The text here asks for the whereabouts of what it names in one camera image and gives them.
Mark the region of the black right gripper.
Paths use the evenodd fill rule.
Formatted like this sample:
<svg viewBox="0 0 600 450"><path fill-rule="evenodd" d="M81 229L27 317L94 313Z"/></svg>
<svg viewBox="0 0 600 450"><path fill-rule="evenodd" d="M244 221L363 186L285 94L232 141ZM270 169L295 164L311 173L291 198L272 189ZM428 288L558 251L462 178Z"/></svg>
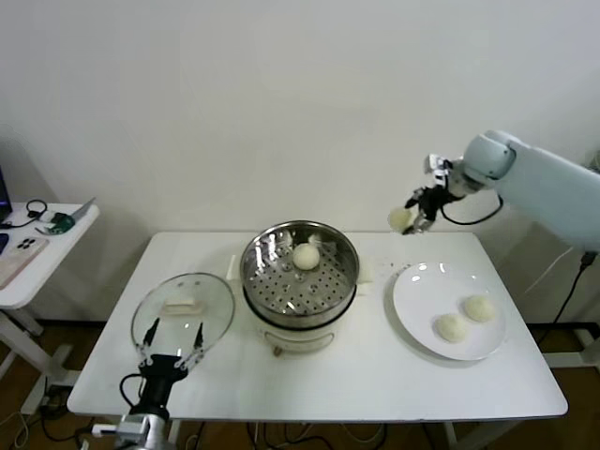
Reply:
<svg viewBox="0 0 600 450"><path fill-rule="evenodd" d="M405 202L404 208L416 207L419 212L409 216L402 234L418 234L427 232L434 224L438 212L451 202L451 194L445 187L420 187Z"/></svg>

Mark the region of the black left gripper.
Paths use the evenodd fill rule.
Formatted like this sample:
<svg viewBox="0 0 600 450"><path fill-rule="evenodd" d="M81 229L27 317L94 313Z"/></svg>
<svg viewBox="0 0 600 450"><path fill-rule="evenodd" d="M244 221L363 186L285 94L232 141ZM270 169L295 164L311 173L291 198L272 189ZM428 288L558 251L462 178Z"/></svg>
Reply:
<svg viewBox="0 0 600 450"><path fill-rule="evenodd" d="M191 350L185 357L153 354L151 346L158 330L160 318L156 317L143 335L142 343L135 345L140 357L144 387L139 401L140 413L166 413L173 385L188 375L187 368L195 368L204 358L203 323L200 322Z"/></svg>

